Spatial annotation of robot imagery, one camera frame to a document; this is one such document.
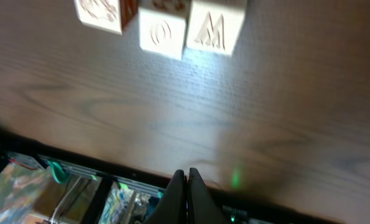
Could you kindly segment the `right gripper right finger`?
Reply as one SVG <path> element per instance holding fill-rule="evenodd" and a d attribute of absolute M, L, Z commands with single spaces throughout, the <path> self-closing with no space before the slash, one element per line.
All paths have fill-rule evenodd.
<path fill-rule="evenodd" d="M 222 211 L 215 204 L 199 171 L 191 167 L 187 182 L 188 223 L 227 224 Z"/>

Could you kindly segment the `green Z white block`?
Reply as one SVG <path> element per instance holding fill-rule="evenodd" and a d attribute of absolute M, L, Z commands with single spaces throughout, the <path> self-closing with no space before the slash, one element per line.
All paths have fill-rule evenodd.
<path fill-rule="evenodd" d="M 80 22 L 89 27 L 122 35 L 137 14 L 138 0 L 74 0 Z"/>

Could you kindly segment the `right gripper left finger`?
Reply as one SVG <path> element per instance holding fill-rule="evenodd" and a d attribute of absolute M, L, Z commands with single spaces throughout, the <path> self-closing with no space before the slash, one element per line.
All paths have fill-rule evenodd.
<path fill-rule="evenodd" d="M 185 187 L 184 171 L 176 170 L 160 202 L 144 224 L 186 224 L 187 198 Z"/>

